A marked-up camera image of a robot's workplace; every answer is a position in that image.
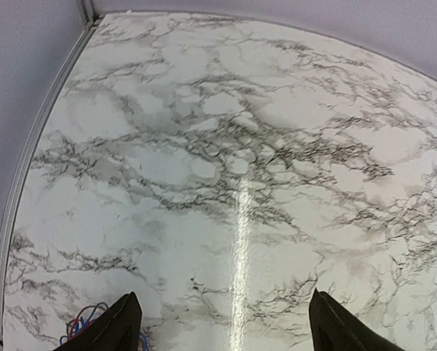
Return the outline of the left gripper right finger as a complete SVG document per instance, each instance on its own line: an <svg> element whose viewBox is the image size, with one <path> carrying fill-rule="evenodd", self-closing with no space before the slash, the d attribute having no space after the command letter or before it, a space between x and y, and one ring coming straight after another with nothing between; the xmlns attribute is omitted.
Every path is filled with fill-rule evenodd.
<svg viewBox="0 0 437 351"><path fill-rule="evenodd" d="M403 351L369 329L327 292L314 291L308 312L315 351Z"/></svg>

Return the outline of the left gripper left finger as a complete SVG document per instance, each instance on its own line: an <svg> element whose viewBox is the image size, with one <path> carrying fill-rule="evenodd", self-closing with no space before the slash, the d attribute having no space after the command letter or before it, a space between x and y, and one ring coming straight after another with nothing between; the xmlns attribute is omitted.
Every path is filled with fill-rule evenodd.
<svg viewBox="0 0 437 351"><path fill-rule="evenodd" d="M142 310L134 292L114 304L101 302L83 308L66 324L58 351L130 350L141 345Z"/></svg>

